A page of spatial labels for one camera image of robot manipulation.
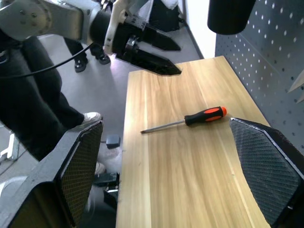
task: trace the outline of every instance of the screwdriver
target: screwdriver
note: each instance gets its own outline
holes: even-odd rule
[[[177,125],[177,124],[181,124],[181,123],[185,123],[187,126],[190,126],[191,124],[195,124],[195,123],[207,123],[207,122],[211,122],[214,120],[218,120],[222,117],[224,117],[227,114],[227,110],[225,107],[214,107],[214,108],[209,108],[206,109],[204,111],[201,111],[199,113],[196,113],[194,115],[186,115],[184,120],[180,120],[174,123],[168,123],[162,126],[158,126],[158,127],[153,127],[144,131],[141,131],[141,133],[149,133],[149,132],[153,132],[156,131],[158,129],[161,128],[165,128],[165,127],[169,127],[169,126],[173,126],[173,125]]]

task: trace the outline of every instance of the pegboard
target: pegboard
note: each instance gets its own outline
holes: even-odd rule
[[[269,124],[304,154],[304,93],[288,93],[304,69],[304,0],[257,0],[245,30],[217,35],[225,56]]]

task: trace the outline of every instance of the gray floor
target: gray floor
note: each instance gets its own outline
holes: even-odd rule
[[[182,47],[181,52],[162,52],[149,45],[142,48],[171,59],[174,63],[199,59],[199,55],[190,39],[185,27],[170,35]],[[41,38],[54,63],[62,62],[71,57],[62,37],[51,35]],[[109,134],[123,136],[124,111],[127,92],[128,74],[139,68],[131,66],[111,56],[111,64],[102,66],[90,54],[87,69],[82,73],[75,73],[74,62],[71,61],[60,68],[63,80],[62,91],[72,107],[78,111],[100,112],[104,117],[103,140]],[[8,146],[9,132],[0,129],[0,151]],[[98,157],[110,172],[121,170],[121,150],[109,151],[104,144]],[[26,152],[4,174],[0,175],[0,182],[17,175],[27,175],[37,162]],[[10,163],[0,165],[2,173]]]

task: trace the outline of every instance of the wooden tabletop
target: wooden tabletop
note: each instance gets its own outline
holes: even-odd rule
[[[179,76],[129,75],[116,227],[268,228],[242,173],[229,118],[267,121],[224,57],[178,66]],[[140,134],[215,106],[228,115]]]

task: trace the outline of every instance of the orange screwdriver handle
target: orange screwdriver handle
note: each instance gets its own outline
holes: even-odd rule
[[[185,124],[187,126],[194,123],[206,123],[218,120],[227,114],[225,107],[209,108],[194,115],[185,116]]]

